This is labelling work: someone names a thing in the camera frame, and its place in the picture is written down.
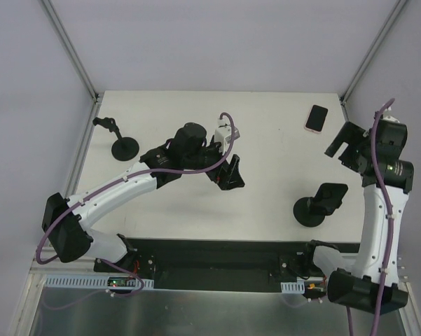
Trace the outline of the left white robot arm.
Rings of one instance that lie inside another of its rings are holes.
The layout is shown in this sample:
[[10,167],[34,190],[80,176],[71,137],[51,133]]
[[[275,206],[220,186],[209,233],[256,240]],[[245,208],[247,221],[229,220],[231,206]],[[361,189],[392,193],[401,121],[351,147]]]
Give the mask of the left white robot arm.
[[42,228],[63,263],[83,256],[107,260],[118,272],[134,264],[134,248],[122,234],[94,229],[102,217],[130,200],[180,179],[205,173],[221,190],[244,187],[238,155],[227,156],[239,130],[219,121],[214,136],[194,122],[178,129],[173,138],[142,155],[122,174],[92,190],[65,199],[56,193],[46,203]]

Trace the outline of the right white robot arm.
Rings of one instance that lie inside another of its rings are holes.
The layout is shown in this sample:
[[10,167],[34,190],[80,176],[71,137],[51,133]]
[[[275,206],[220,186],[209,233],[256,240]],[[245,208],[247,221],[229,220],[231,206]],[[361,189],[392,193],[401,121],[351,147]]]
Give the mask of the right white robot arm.
[[403,210],[413,189],[414,166],[401,160],[408,138],[404,124],[379,120],[365,130],[346,122],[326,155],[333,157],[342,144],[341,164],[361,176],[364,224],[359,252],[346,269],[334,244],[312,240],[301,258],[309,276],[327,276],[326,293],[332,303],[383,315],[406,306],[407,292],[399,289],[397,249]]

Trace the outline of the black gooseneck phone stand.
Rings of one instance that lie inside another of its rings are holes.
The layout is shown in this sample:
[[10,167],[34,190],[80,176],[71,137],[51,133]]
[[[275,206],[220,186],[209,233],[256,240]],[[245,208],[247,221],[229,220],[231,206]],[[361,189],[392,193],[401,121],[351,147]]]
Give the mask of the black gooseneck phone stand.
[[132,137],[122,136],[114,118],[95,117],[92,120],[92,124],[94,126],[99,125],[109,130],[110,133],[114,133],[116,135],[117,139],[114,141],[111,147],[111,154],[114,159],[121,162],[126,162],[135,158],[139,153],[139,143]]

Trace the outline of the right aluminium frame post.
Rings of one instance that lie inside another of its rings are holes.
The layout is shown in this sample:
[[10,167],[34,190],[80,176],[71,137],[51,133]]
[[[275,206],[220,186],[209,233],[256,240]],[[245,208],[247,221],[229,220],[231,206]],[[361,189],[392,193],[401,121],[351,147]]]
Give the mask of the right aluminium frame post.
[[343,93],[340,95],[341,106],[345,106],[349,98],[352,96],[360,80],[366,74],[373,60],[378,55],[383,43],[386,41],[388,35],[394,28],[395,24],[397,23],[398,19],[401,17],[403,11],[405,10],[406,6],[409,3],[410,3],[409,0],[395,1],[394,5],[392,6],[391,11],[385,18],[385,21],[379,28],[377,34],[375,35],[370,46],[368,47],[366,54],[361,59],[359,66],[357,67],[357,70],[355,71],[353,77],[349,81]]

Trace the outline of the pink case smartphone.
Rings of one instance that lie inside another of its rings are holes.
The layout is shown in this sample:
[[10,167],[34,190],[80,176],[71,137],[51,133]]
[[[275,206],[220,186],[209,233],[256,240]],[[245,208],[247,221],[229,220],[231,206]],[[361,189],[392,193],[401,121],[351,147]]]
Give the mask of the pink case smartphone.
[[313,105],[304,124],[304,129],[320,134],[323,130],[329,110],[323,106]]

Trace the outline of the left aluminium frame post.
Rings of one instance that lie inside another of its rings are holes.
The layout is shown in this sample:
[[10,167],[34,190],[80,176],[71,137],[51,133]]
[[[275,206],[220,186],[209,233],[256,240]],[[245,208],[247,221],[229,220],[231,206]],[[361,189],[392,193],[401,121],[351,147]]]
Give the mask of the left aluminium frame post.
[[53,5],[53,2],[50,0],[40,0],[39,4],[45,13],[50,25],[52,26],[55,34],[57,35],[71,65],[73,66],[75,72],[80,78],[84,88],[90,95],[91,99],[96,102],[99,99],[99,93],[93,85],[90,76],[79,57],[76,48],[74,47],[70,36],[62,23],[62,20],[57,13],[56,8]]

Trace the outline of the black round-base phone stand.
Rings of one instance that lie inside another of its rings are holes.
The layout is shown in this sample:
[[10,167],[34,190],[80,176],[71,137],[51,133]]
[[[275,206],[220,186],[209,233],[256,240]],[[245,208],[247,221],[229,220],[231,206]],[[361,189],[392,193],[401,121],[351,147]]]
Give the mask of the black round-base phone stand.
[[294,218],[304,227],[315,228],[321,225],[325,219],[324,215],[310,213],[310,198],[300,198],[293,207]]

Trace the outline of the aluminium rail bar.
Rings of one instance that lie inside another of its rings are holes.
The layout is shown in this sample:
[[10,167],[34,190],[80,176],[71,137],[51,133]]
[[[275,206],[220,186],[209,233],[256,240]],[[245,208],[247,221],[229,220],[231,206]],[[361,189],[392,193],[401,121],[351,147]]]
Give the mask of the aluminium rail bar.
[[34,272],[91,272],[95,265],[95,259],[84,257],[73,262],[64,263],[59,258],[50,261],[47,264],[39,264],[36,258],[33,259],[30,270]]

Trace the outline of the aluminium frame post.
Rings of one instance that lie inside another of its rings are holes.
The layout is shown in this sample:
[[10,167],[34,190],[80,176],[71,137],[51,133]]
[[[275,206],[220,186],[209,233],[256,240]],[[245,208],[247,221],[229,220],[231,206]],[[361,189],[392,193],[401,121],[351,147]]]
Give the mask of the aluminium frame post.
[[398,19],[401,17],[403,11],[405,10],[406,6],[409,3],[410,3],[409,0],[395,1],[394,5],[392,6],[391,11],[385,18],[385,21],[379,28],[377,34],[375,35],[370,46],[368,47],[366,54],[361,59],[359,66],[357,67],[357,70],[355,71],[353,77],[349,81],[343,93],[340,95],[341,106],[345,106],[349,98],[352,96],[360,80],[366,74],[373,60],[378,55],[383,43],[386,41],[388,35],[394,28],[395,24],[397,23]]
[[50,25],[52,26],[55,34],[57,35],[71,65],[73,66],[75,72],[80,78],[84,88],[90,95],[91,99],[96,102],[99,99],[99,93],[93,85],[90,76],[79,57],[76,48],[74,47],[70,36],[62,23],[62,20],[57,13],[56,8],[53,5],[53,2],[50,0],[40,0],[39,4],[45,13]]

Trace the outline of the black case smartphone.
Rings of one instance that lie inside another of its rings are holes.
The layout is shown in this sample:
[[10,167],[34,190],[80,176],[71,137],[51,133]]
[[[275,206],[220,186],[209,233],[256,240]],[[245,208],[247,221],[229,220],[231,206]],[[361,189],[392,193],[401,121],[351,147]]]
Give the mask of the black case smartphone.
[[312,198],[311,211],[320,216],[331,216],[338,209],[348,186],[344,183],[323,183]]

